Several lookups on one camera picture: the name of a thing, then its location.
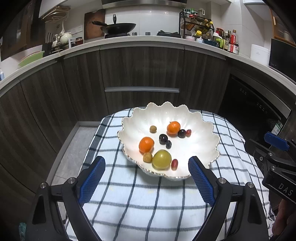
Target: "blue textured pad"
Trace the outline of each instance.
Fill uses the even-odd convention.
[[[200,192],[200,195],[202,196],[202,199],[205,203],[210,204],[212,207],[216,202],[213,187],[192,157],[188,161],[188,169]]]
[[[268,144],[282,150],[282,151],[288,151],[290,146],[288,145],[287,141],[272,134],[271,132],[267,132],[264,135],[264,140]]]
[[[91,197],[99,181],[101,180],[102,175],[104,174],[105,167],[105,159],[101,157],[101,159],[98,161],[98,163],[80,188],[80,197],[78,200],[80,206],[83,206],[83,204],[91,200]]]

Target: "checkered tablecloth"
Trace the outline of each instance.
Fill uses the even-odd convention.
[[[210,211],[192,178],[173,182],[163,177],[146,175],[122,152],[117,138],[121,119],[131,116],[133,109],[105,117],[86,153],[81,170],[97,156],[103,156],[106,170],[91,200],[83,209],[94,229],[104,241],[191,241]],[[252,181],[261,199],[268,233],[274,214],[268,200],[268,189],[262,185],[263,175],[252,156],[244,150],[244,139],[237,129],[218,115],[202,112],[204,121],[214,124],[214,133],[221,138],[217,146],[218,159],[210,165],[217,177],[232,184]],[[231,203],[227,218],[217,240],[222,240],[229,228],[235,203]],[[67,220],[70,239],[76,240]]]

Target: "wok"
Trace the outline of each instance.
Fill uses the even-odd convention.
[[[132,31],[135,23],[116,23],[116,14],[113,15],[114,24],[105,24],[99,21],[92,21],[92,24],[101,26],[101,30],[105,34],[125,34]]]

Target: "silver screw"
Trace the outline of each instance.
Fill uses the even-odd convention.
[[[218,181],[221,183],[221,184],[224,184],[226,183],[226,179],[225,178],[219,178]]]
[[[68,183],[74,183],[76,181],[76,178],[74,178],[74,177],[71,177],[71,178],[69,178],[68,179]]]
[[[254,183],[252,183],[252,182],[248,182],[248,186],[249,186],[250,188],[253,188],[255,185],[254,185]]]
[[[40,184],[40,187],[41,187],[41,188],[45,188],[45,187],[46,187],[46,183],[41,183],[41,184]]]

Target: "gold rim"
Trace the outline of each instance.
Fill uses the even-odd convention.
[[[124,119],[124,118],[132,118],[132,117],[133,117],[133,114],[131,115],[131,117],[127,117],[127,116],[125,116],[125,117],[123,117],[123,118],[121,119],[122,130],[120,130],[120,131],[123,131],[123,130],[124,130],[123,119]],[[210,123],[212,124],[212,133],[213,133],[213,130],[214,130],[214,124],[213,124],[212,122],[210,122]],[[136,160],[132,159],[132,158],[126,153],[126,151],[124,150],[124,148],[125,148],[124,143],[122,142],[122,140],[121,140],[120,137],[119,137],[119,132],[120,132],[120,131],[117,132],[117,137],[118,137],[118,139],[120,140],[120,142],[121,142],[122,145],[123,145],[122,152],[124,153],[124,155],[125,155],[125,156],[126,156],[131,162],[133,162],[134,164],[137,164],[137,165],[138,165],[142,170],[144,170],[145,172],[148,172],[148,173],[150,173],[150,174],[154,174],[154,175],[156,175],[156,176],[161,176],[161,177],[169,178],[169,179],[187,179],[187,178],[191,177],[191,174],[189,174],[188,176],[172,177],[172,176],[168,176],[168,175],[166,175],[166,174],[164,174],[164,173],[156,173],[156,172],[153,172],[153,171],[151,171],[151,170],[149,170],[149,169],[143,167],[139,162],[137,162]],[[218,144],[216,145],[216,150],[217,150],[217,146],[219,145],[219,142],[220,142],[220,136],[217,135],[217,134],[215,134],[215,133],[213,133],[213,134],[219,137]],[[216,161],[217,158],[220,156],[220,151],[217,150],[217,152],[218,152],[218,156],[217,156],[214,160],[212,160],[211,162],[209,162],[209,165],[208,165],[209,168],[210,168],[210,164],[213,163],[214,161]]]

